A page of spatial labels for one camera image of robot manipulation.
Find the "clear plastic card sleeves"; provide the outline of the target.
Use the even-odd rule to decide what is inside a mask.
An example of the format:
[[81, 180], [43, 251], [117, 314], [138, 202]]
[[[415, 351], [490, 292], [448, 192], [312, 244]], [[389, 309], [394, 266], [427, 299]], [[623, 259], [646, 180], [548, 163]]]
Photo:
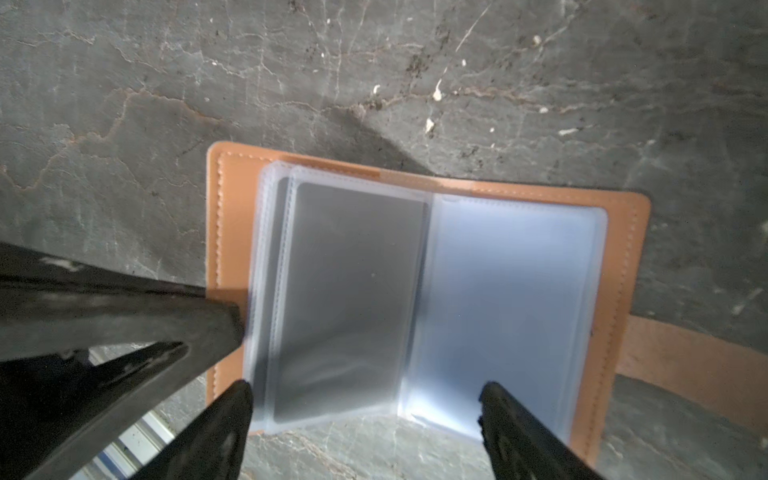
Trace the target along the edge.
[[[280, 346], [292, 200], [301, 183], [426, 200], [412, 316], [392, 406], [278, 429]], [[258, 179], [245, 378], [250, 428], [274, 434], [345, 417], [395, 414], [477, 441], [483, 386], [495, 381], [567, 440], [595, 309], [608, 217], [596, 207], [472, 199], [282, 162]]]

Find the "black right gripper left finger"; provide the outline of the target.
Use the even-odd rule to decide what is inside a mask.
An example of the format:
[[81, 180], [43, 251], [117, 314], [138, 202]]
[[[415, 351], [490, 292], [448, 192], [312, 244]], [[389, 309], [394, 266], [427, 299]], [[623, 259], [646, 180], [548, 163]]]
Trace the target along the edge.
[[237, 479], [252, 413], [252, 388], [237, 380], [132, 479]]

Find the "dark grey credit card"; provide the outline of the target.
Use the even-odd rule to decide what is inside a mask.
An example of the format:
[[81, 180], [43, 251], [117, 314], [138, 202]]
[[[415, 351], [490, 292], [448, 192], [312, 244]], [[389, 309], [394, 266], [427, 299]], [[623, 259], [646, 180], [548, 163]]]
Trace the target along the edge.
[[306, 182], [292, 207], [272, 422], [286, 429], [390, 407], [428, 204]]

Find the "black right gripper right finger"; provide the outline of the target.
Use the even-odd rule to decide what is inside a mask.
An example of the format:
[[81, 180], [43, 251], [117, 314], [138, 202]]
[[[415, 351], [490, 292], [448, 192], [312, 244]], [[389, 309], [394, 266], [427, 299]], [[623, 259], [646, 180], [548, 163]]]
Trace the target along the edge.
[[483, 446], [497, 479], [602, 478], [499, 383], [486, 383], [479, 401]]

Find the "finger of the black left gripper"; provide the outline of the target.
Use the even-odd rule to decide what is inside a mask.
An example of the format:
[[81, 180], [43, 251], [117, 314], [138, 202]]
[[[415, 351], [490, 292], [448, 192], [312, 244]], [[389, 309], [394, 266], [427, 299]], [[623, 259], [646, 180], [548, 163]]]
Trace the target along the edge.
[[153, 342], [180, 343], [219, 360], [243, 336], [238, 307], [206, 298], [201, 287], [1, 246], [4, 361]]
[[99, 365], [64, 353], [1, 345], [1, 476], [69, 476], [170, 395], [167, 375], [189, 352], [156, 342]]

